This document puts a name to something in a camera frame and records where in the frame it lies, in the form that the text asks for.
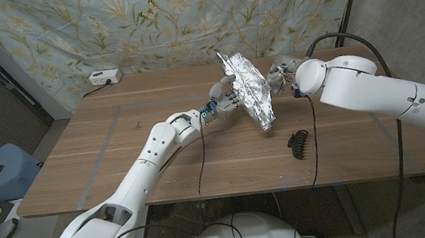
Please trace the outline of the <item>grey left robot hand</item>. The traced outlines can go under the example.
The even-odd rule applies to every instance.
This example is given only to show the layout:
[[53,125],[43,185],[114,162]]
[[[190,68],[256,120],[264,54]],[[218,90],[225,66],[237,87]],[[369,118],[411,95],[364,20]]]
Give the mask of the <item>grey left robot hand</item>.
[[215,119],[222,119],[232,113],[241,105],[237,94],[231,87],[235,81],[235,76],[225,76],[216,82],[209,91],[210,102],[201,111],[201,119],[205,123],[210,123]]

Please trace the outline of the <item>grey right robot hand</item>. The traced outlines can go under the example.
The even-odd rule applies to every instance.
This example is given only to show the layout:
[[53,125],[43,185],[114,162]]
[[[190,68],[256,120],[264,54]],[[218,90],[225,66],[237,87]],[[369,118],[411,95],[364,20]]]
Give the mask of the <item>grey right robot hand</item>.
[[275,95],[283,93],[285,88],[294,81],[299,66],[307,59],[289,55],[279,55],[274,59],[267,73],[267,84]]

